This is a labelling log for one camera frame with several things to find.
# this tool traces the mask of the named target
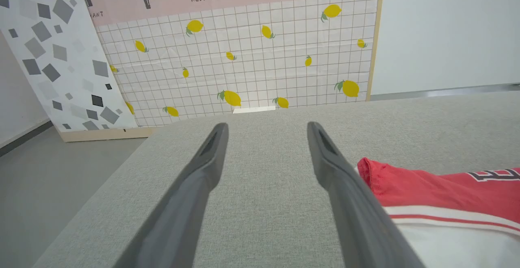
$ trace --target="white wall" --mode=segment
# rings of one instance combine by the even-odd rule
[[[0,32],[0,147],[48,120]]]
[[[372,94],[520,82],[520,0],[383,0]]]

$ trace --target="gray floor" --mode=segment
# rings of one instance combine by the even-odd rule
[[[0,267],[33,266],[144,140],[65,144],[53,127],[0,157]]]

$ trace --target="grid pattern wallpaper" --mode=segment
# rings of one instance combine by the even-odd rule
[[[322,12],[331,4],[341,13],[322,21]],[[242,108],[275,105],[277,97],[285,98],[288,107],[365,101],[376,10],[377,0],[290,0],[96,30],[138,125],[157,127],[231,114],[235,107],[219,98],[222,91],[237,93]],[[204,26],[189,35],[186,28],[192,20]],[[274,38],[262,34],[263,26]],[[358,40],[366,46],[361,48]],[[358,84],[357,97],[335,88],[344,80]],[[165,107],[175,108],[178,117]]]

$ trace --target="gray tabletop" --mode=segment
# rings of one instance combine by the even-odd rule
[[[35,268],[111,267],[216,123],[229,124],[194,267],[342,267],[306,123],[362,157],[436,174],[520,166],[520,92],[233,114],[161,128],[92,196]]]

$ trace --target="yellow lemon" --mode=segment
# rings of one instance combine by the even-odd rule
[[[236,60],[236,57],[233,56],[232,52],[227,52],[227,53],[226,53],[226,57],[227,57],[228,59],[230,59],[231,61]]]
[[[341,12],[341,8],[338,5],[336,5],[336,4],[329,5],[329,7],[327,7],[321,14],[321,22],[324,22],[323,20],[327,20],[327,17],[331,18],[331,17],[338,16],[340,14],[340,12]]]
[[[143,52],[143,53],[147,53],[147,52],[148,52],[148,48],[145,47],[145,45],[143,45],[142,42],[135,41],[135,47],[136,47],[139,51],[141,51],[141,52]]]
[[[128,107],[128,109],[130,110],[130,112],[135,115],[135,112],[134,112],[134,107],[132,107],[132,105],[129,103],[129,102],[125,102],[126,103],[126,106]]]
[[[368,46],[368,44],[366,44],[366,43],[364,42],[364,40],[362,40],[362,39],[359,39],[359,40],[358,40],[358,47],[360,47],[360,48],[366,48],[366,46]]]
[[[289,107],[288,100],[286,100],[285,98],[282,98],[282,97],[277,97],[277,98],[273,99],[273,103],[278,104],[281,108],[287,109]]]
[[[173,117],[178,117],[179,116],[179,112],[177,111],[176,108],[163,107],[163,111],[167,112],[170,116],[173,116]]]
[[[310,64],[312,63],[312,58],[310,56],[307,56],[305,58],[305,66],[310,66]]]
[[[334,89],[338,88],[338,91],[343,89],[343,93],[348,97],[356,97],[359,93],[359,85],[354,81],[340,81],[336,83]]]
[[[217,94],[217,97],[221,100],[226,100],[226,102],[233,107],[240,107],[240,96],[236,94],[236,92],[232,91],[221,91]]]
[[[266,26],[262,26],[262,34],[268,39],[274,39],[276,36],[274,33],[271,33],[271,29]]]
[[[190,23],[186,26],[186,35],[189,37],[194,32],[199,32],[204,24],[199,20],[191,20]]]

